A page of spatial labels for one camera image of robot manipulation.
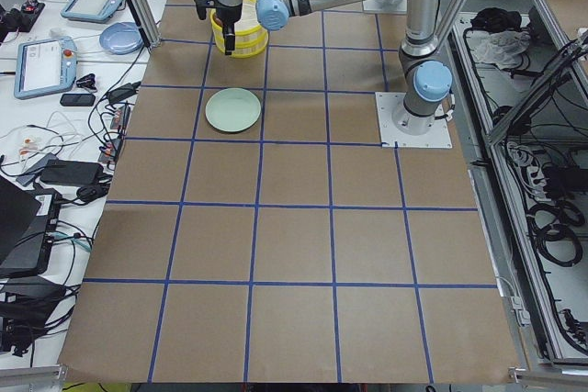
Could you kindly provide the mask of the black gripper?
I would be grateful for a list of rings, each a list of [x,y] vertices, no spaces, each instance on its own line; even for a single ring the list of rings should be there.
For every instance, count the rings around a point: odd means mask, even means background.
[[[235,24],[241,19],[243,0],[194,0],[198,18],[204,20],[209,9],[216,10],[221,22],[224,54],[231,56],[235,50]]]

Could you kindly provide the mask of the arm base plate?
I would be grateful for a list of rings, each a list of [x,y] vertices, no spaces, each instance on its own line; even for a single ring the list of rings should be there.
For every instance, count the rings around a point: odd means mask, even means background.
[[[405,93],[376,92],[380,145],[384,148],[451,149],[446,112],[439,104],[432,116],[410,114]]]

